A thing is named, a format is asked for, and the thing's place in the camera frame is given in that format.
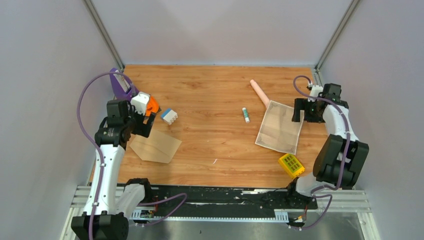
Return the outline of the beige letter paper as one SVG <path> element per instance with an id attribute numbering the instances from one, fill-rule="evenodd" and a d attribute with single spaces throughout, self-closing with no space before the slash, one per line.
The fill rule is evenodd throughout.
<path id="1" fill-rule="evenodd" d="M 255 144 L 279 153 L 297 153 L 303 120 L 292 121 L 294 108 L 271 100 L 262 119 Z"/>

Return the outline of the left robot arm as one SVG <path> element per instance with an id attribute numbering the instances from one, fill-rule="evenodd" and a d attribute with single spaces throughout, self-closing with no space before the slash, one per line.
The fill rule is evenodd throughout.
<path id="1" fill-rule="evenodd" d="M 148 138 L 156 117 L 150 99 L 110 100 L 107 115 L 90 142 L 96 148 L 90 193 L 71 229 L 80 240 L 125 240 L 129 220 L 139 204 L 149 206 L 153 193 L 147 178 L 132 178 L 117 198 L 118 175 L 131 135 Z"/>

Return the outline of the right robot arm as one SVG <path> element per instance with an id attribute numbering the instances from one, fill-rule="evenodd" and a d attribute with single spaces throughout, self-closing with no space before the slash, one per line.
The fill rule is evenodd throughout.
<path id="1" fill-rule="evenodd" d="M 315 194 L 327 189 L 353 187 L 369 153 L 369 145 L 355 135 L 349 105 L 341 99 L 338 84 L 309 83 L 310 91 L 294 101 L 292 122 L 324 123 L 327 139 L 318 153 L 312 173 L 296 177 L 287 186 L 285 203 L 292 209 L 307 206 Z"/>

